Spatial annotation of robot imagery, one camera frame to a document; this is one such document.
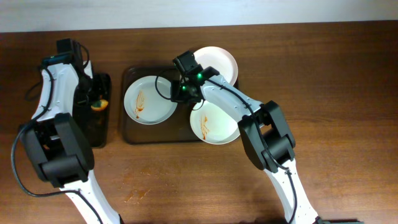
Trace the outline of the yellow green sponge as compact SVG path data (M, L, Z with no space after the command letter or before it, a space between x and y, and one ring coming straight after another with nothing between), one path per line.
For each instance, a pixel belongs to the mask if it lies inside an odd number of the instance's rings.
M91 105L91 109L93 111L103 111L108 107L108 105L109 102L107 100L100 99Z

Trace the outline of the white plate with sauce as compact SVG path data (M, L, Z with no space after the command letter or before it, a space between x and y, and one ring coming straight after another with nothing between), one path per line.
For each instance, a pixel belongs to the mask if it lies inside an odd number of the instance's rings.
M193 106L190 126L193 133L208 144L227 144L240 137L237 122L208 101Z

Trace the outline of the pale grey plate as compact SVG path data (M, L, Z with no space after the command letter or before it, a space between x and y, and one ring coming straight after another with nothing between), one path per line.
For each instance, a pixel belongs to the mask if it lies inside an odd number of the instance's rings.
M134 81L124 94L124 110L135 122L159 124L171 117L177 103L171 102L171 82L163 77L146 76Z

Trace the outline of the pink plate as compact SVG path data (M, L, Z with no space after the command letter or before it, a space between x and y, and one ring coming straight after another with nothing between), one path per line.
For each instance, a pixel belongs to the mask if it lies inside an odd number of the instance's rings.
M234 85L238 79L238 64L234 57L220 47L203 47L194 53L195 60L203 68L213 67L230 84Z

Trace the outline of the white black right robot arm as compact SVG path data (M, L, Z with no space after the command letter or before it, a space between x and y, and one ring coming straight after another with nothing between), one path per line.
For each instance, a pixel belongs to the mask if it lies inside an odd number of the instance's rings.
M318 223L300 181L295 160L295 139L277 103L254 100L230 85L214 68L197 65L179 68L172 82L171 100L207 101L237 122L244 151L252 164L270 178L287 223Z

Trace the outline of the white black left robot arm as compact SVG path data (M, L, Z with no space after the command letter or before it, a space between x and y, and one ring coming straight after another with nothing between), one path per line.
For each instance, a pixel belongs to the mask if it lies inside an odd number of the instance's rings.
M17 183L32 197L66 195L87 223L122 223L96 181L93 150L72 117L78 85L92 79L85 71L88 64L73 53L43 59L40 73L44 82L38 108L15 142L22 142L39 179L51 183L55 190L33 193L21 180Z

